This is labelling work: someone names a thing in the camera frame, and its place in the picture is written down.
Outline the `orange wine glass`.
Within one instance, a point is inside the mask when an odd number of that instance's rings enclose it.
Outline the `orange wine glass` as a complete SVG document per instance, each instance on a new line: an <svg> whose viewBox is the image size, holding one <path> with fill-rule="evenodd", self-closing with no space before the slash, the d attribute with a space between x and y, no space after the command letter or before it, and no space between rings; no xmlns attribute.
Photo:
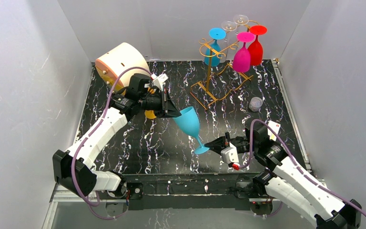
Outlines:
<svg viewBox="0 0 366 229"><path fill-rule="evenodd" d="M154 94L155 93L155 89L153 89L153 88L149 88L148 89L148 92L150 93L150 94ZM146 118L148 118L148 119L155 119L156 118L156 115L154 114L154 111L153 110L146 110L145 112L144 112L144 114L145 114L145 117Z"/></svg>

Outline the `teal wine glass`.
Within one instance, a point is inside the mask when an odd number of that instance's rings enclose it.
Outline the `teal wine glass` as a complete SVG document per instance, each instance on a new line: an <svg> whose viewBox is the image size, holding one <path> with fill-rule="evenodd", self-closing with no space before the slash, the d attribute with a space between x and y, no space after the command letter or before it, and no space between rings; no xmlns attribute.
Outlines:
<svg viewBox="0 0 366 229"><path fill-rule="evenodd" d="M200 140L200 121L193 106L187 107L180 111L180 116L173 118L178 127L188 136L194 137L199 143L199 147L194 153L197 155L203 154L210 148L206 147Z"/></svg>

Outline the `magenta wine glass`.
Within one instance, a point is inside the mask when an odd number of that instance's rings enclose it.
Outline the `magenta wine glass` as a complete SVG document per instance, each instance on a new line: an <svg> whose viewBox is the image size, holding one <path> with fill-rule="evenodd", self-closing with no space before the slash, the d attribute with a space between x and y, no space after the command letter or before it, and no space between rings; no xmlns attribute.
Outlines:
<svg viewBox="0 0 366 229"><path fill-rule="evenodd" d="M241 32L237 35L239 42L243 43L234 56L232 67L238 73L245 73L250 69L251 55L247 50L246 44L255 39L255 35L250 32Z"/></svg>

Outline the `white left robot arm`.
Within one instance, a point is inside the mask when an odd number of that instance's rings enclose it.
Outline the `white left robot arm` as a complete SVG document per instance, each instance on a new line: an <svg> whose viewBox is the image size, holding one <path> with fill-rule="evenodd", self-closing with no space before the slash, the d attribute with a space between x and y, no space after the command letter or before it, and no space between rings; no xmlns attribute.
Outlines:
<svg viewBox="0 0 366 229"><path fill-rule="evenodd" d="M57 150L53 157L54 180L79 197L93 191L110 191L117 196L126 192L126 180L118 172L93 171L98 154L112 137L139 112L154 112L158 118L181 114L164 87L168 77L135 73L129 85L112 94L106 111L80 140L66 151Z"/></svg>

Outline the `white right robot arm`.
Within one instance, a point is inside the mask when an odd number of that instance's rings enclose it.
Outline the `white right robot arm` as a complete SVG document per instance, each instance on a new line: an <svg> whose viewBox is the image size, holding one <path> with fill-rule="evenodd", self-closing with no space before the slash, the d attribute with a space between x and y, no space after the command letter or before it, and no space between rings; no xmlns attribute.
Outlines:
<svg viewBox="0 0 366 229"><path fill-rule="evenodd" d="M239 170L239 154L249 153L265 170L249 184L239 183L237 193L278 199L307 219L316 229L357 229L361 225L361 206L352 199L342 200L327 189L279 143L280 124L255 119L245 136L231 138L229 133L206 143L224 163Z"/></svg>

